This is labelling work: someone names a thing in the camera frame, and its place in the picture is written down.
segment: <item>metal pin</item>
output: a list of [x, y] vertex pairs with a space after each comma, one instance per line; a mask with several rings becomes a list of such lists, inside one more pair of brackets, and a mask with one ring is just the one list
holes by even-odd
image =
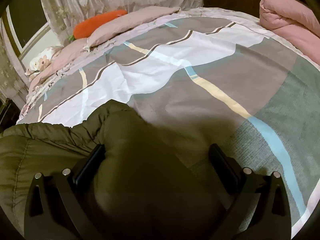
[[252, 173], [252, 170], [250, 168], [244, 168], [243, 172], [247, 175], [250, 175]]
[[279, 172], [275, 171], [273, 173], [273, 176], [275, 176], [277, 179], [279, 179], [281, 177], [281, 174]]
[[40, 172], [38, 172], [38, 173], [35, 175], [35, 178], [36, 178], [36, 179], [39, 179], [39, 178], [41, 178], [41, 176], [42, 176], [42, 174], [41, 174]]
[[67, 175], [70, 174], [70, 172], [71, 172], [70, 169], [64, 169], [64, 170], [62, 171], [62, 174], [63, 174], [64, 176], [67, 176]]

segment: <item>bed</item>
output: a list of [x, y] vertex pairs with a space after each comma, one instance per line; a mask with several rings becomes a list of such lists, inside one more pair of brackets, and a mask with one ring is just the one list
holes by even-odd
[[319, 66], [259, 19], [196, 8], [83, 53], [30, 95], [18, 123], [73, 127], [110, 99], [127, 103], [226, 208], [212, 143], [242, 167], [279, 171], [293, 237], [320, 198], [319, 95]]

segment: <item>pink comforter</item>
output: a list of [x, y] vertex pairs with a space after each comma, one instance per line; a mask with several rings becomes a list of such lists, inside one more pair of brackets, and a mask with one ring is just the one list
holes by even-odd
[[261, 0], [260, 23], [320, 65], [320, 24], [306, 5], [297, 0]]

